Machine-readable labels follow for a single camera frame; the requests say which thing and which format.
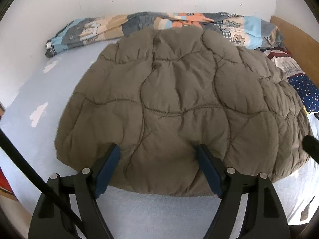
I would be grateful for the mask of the navy star patterned pillow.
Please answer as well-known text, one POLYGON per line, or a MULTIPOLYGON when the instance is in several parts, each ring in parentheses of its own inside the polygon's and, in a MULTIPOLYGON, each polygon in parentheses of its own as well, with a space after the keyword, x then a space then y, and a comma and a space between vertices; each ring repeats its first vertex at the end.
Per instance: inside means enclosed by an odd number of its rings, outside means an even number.
POLYGON ((297 91, 308 114, 318 113, 318 88, 301 69, 292 54, 280 47, 258 48, 286 75, 289 84, 297 91))

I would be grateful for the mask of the wooden headboard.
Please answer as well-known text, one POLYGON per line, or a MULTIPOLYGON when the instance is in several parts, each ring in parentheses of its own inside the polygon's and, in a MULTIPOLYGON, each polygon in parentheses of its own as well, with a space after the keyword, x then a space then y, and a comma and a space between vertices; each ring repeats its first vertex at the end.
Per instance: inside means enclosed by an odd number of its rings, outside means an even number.
POLYGON ((284 45, 292 53, 301 69, 318 86, 319 48, 318 42, 298 27, 272 16, 270 22, 275 24, 284 36, 284 45))

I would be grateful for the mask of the colourful patchwork rolled duvet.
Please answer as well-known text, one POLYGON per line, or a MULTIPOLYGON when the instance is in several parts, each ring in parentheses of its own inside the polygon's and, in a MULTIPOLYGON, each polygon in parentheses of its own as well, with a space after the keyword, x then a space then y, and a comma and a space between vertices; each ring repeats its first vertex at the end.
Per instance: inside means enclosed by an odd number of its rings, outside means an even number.
POLYGON ((155 30, 196 26, 202 30, 220 33, 235 46, 247 49, 283 46, 284 37, 279 28, 255 16, 242 16, 228 12, 138 12, 112 17, 79 18, 70 22, 46 44, 45 55, 55 55, 104 40, 130 36, 146 27, 155 30))

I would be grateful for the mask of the olive quilted puffer jacket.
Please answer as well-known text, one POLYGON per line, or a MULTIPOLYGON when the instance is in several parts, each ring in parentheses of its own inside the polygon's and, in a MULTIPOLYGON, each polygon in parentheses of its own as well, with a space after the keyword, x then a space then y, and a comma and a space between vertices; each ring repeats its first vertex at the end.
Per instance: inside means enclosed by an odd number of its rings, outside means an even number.
POLYGON ((310 123, 296 90, 263 53, 197 27, 144 29, 108 45, 59 121, 57 159, 80 171, 112 144, 120 189, 211 194, 195 156, 205 144, 242 174, 272 182, 304 166, 310 123))

